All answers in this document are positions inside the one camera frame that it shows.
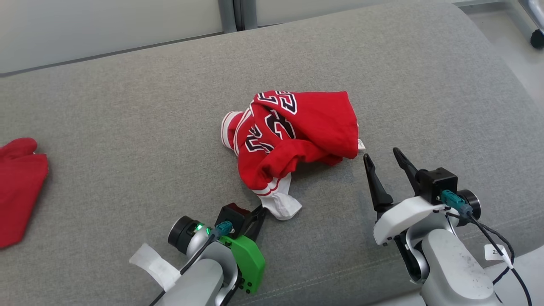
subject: red fabric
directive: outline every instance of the red fabric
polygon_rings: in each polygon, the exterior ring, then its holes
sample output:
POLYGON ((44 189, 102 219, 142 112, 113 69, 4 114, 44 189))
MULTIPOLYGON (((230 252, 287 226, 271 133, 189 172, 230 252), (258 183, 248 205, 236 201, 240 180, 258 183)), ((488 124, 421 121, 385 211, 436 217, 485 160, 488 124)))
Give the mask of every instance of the red fabric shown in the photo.
POLYGON ((332 166, 355 158, 357 138, 357 118, 345 91, 267 91, 228 124, 240 177, 254 191, 274 188, 268 183, 295 171, 299 162, 332 166))
POLYGON ((23 239, 34 203, 47 176, 47 157, 38 144, 19 138, 0 148, 0 248, 23 239))

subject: gray fabric surface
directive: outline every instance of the gray fabric surface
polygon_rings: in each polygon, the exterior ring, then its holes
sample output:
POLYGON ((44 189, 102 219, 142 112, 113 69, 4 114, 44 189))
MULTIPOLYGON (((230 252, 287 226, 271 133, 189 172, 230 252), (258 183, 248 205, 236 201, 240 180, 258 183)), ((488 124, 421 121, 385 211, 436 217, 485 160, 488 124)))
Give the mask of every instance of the gray fabric surface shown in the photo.
MULTIPOLYGON (((128 259, 189 215, 213 224, 253 209, 220 123, 257 92, 346 90, 360 138, 394 199, 412 196, 391 149, 445 167, 483 203, 482 221, 518 254, 544 244, 544 120, 458 8, 410 1, 141 50, 0 79, 0 143, 33 137, 50 173, 24 241, 0 250, 1 305, 148 305, 160 287, 128 259)), ((361 156, 303 165, 303 205, 266 220, 255 296, 232 305, 360 305, 415 286, 394 247, 376 246, 361 156)), ((483 236, 460 230, 483 258, 483 236)))

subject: white garment label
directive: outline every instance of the white garment label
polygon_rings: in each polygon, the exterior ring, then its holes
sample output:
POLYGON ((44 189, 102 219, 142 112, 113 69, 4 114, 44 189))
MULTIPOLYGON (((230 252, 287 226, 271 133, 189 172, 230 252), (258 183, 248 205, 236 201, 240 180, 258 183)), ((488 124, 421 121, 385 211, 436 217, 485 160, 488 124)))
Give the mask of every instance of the white garment label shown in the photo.
POLYGON ((160 257, 147 243, 142 244, 128 262, 147 271, 164 291, 170 290, 181 277, 179 270, 160 257))
POLYGON ((366 148, 364 147, 363 141, 360 140, 360 139, 357 139, 357 148, 358 148, 359 150, 364 150, 364 149, 366 149, 366 148))
MULTIPOLYGON (((506 250, 503 246, 500 244, 497 245, 499 247, 500 251, 503 252, 503 254, 506 254, 506 250)), ((485 260, 503 260, 503 257, 495 250, 495 247, 492 244, 486 244, 484 246, 485 250, 485 260)))

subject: stitching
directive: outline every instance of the stitching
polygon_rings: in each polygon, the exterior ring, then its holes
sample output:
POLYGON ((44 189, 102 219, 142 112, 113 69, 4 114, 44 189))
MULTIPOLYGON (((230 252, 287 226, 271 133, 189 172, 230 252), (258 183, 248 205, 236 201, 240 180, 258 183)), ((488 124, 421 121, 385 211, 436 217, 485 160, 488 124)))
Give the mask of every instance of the stitching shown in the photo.
MULTIPOLYGON (((509 224, 509 223, 513 223, 513 224, 510 224, 508 227, 513 227, 513 226, 516 226, 516 225, 519 225, 521 224, 521 222, 518 222, 520 220, 523 220, 523 221, 527 221, 527 220, 531 220, 531 219, 536 219, 538 217, 540 217, 541 215, 543 214, 543 212, 540 212, 538 214, 533 214, 533 215, 526 215, 524 217, 520 217, 520 218, 516 218, 516 219, 513 219, 513 220, 509 220, 509 221, 506 221, 506 222, 502 222, 502 223, 499 223, 499 224, 495 224, 493 227, 495 228, 500 228, 500 227, 503 227, 503 225, 506 225, 506 224, 509 224)), ((479 236, 478 233, 475 233, 474 235, 471 235, 469 237, 462 237, 463 239, 465 240, 471 240, 475 237, 479 236)), ((318 281, 316 283, 312 283, 312 284, 307 284, 307 285, 304 285, 304 286, 301 286, 301 287, 297 287, 297 288, 293 288, 293 289, 290 289, 290 290, 286 290, 286 291, 282 291, 282 292, 278 292, 274 295, 271 295, 271 296, 266 296, 266 297, 262 297, 262 298, 259 298, 259 299, 256 299, 254 301, 248 301, 248 302, 245 302, 243 304, 239 304, 239 306, 243 306, 243 305, 247 305, 247 304, 253 304, 255 302, 258 302, 258 301, 262 301, 264 299, 268 299, 268 298, 272 298, 272 297, 275 297, 275 296, 278 296, 278 295, 282 295, 284 293, 288 293, 288 292, 292 292, 292 291, 296 291, 296 290, 300 290, 300 289, 303 289, 303 288, 306 288, 306 287, 309 287, 309 286, 313 286, 313 285, 317 285, 317 284, 320 284, 320 283, 323 283, 325 281, 328 281, 328 280, 333 280, 333 279, 337 279, 337 278, 340 278, 340 277, 343 277, 343 276, 347 276, 347 275, 350 275, 350 274, 353 274, 355 272, 358 272, 358 271, 364 271, 364 270, 367 270, 369 269, 371 266, 374 266, 380 262, 383 262, 383 261, 387 261, 387 262, 391 262, 389 261, 389 259, 391 258, 396 258, 397 255, 395 256, 389 256, 387 258, 384 258, 384 259, 381 259, 381 260, 377 260, 377 261, 373 261, 373 262, 370 262, 368 264, 362 264, 362 265, 357 265, 355 267, 351 267, 351 268, 348 268, 348 269, 344 269, 344 270, 340 270, 340 271, 337 271, 337 272, 333 272, 333 273, 329 273, 329 274, 326 274, 326 275, 323 275, 323 276, 319 276, 319 277, 316 277, 316 278, 313 278, 313 279, 309 279, 309 280, 305 280, 305 281, 301 281, 299 283, 295 283, 293 285, 289 285, 289 286, 285 286, 285 287, 282 287, 282 288, 278 288, 278 289, 275 289, 275 290, 272 290, 272 291, 268 291, 266 293, 263 293, 261 295, 257 295, 257 296, 263 296, 263 295, 268 295, 272 292, 276 292, 276 291, 279 291, 279 290, 283 290, 283 289, 286 289, 286 288, 289 288, 289 287, 294 287, 294 286, 297 286, 297 285, 300 285, 300 284, 304 284, 304 283, 308 283, 308 282, 311 282, 311 281, 314 281, 314 280, 318 280, 318 279, 322 279, 322 278, 325 278, 321 281, 318 281), (332 278, 329 278, 329 276, 332 276, 332 275, 335 275, 335 274, 339 274, 341 273, 340 275, 338 276, 335 276, 335 277, 332 277, 332 278)), ((242 299, 240 300, 240 302, 243 302, 243 301, 247 301, 249 299, 252 299, 252 298, 255 298, 257 296, 254 296, 254 297, 250 297, 250 298, 246 298, 246 299, 242 299)))

